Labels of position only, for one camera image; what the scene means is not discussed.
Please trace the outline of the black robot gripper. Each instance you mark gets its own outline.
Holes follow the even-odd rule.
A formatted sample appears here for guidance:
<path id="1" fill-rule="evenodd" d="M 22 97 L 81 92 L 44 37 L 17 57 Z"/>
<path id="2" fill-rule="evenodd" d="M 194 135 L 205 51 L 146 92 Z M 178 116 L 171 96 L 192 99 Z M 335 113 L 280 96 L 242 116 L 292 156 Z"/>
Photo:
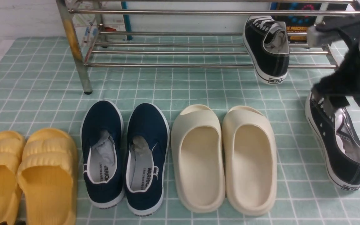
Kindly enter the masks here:
<path id="1" fill-rule="evenodd" d="M 311 48 L 330 45 L 343 40 L 349 48 L 336 71 L 337 75 L 321 78 L 312 87 L 317 100 L 327 100 L 333 109 L 349 106 L 347 97 L 354 99 L 360 107 L 360 16 L 331 20 L 309 27 L 307 44 Z"/>

